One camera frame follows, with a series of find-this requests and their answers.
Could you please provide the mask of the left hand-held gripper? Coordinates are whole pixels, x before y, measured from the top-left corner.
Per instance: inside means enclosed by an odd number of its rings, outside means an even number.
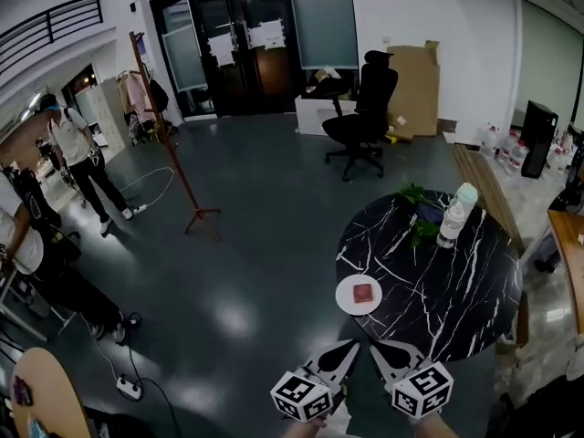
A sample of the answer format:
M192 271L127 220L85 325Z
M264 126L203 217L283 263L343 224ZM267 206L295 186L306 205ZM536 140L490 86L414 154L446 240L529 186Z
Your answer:
M276 408L298 422L325 418L332 413L340 384L354 370L359 354L360 342L344 339L324 348L317 360L285 372L270 391ZM338 364L338 371L325 371L319 364Z

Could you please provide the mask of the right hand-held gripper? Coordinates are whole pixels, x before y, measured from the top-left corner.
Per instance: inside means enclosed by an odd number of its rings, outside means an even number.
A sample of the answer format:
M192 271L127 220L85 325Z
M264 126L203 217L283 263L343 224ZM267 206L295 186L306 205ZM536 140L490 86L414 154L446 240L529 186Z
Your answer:
M397 376L388 361L424 360L412 344L395 340L377 340L370 346L370 355L377 372L384 381L395 381ZM386 390L391 395L391 406L410 418L424 418L438 412L450 401L454 379L441 362L432 363L410 376L394 382Z

